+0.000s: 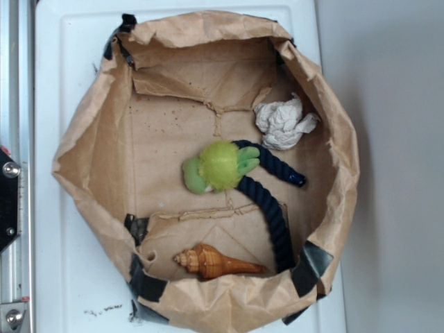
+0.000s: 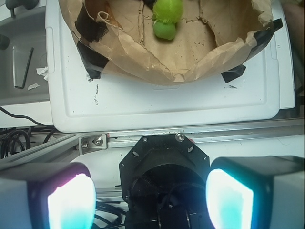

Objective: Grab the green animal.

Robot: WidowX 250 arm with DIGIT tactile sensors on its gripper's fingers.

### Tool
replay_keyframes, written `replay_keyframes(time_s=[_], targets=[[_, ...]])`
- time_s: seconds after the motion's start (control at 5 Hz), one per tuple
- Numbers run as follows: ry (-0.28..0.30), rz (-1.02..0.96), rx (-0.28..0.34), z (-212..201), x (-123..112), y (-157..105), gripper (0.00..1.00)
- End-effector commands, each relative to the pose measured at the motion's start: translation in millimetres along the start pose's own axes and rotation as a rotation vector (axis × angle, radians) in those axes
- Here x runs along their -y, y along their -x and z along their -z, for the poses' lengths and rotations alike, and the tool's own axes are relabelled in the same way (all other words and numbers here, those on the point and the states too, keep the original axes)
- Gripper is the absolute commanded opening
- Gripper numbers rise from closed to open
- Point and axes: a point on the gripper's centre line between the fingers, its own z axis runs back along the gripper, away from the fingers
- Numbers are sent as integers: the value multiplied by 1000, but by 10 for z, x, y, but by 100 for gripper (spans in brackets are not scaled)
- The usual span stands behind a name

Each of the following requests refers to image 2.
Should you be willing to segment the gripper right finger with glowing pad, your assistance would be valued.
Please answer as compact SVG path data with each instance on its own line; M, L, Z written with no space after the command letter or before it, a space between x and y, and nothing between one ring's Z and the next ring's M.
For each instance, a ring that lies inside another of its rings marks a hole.
M216 229L305 227L303 157L218 157L211 164L205 193Z

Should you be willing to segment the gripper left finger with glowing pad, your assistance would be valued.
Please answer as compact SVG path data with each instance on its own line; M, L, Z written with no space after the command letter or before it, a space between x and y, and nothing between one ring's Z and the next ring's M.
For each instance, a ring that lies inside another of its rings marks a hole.
M82 163L2 163L2 229L89 229L96 190Z

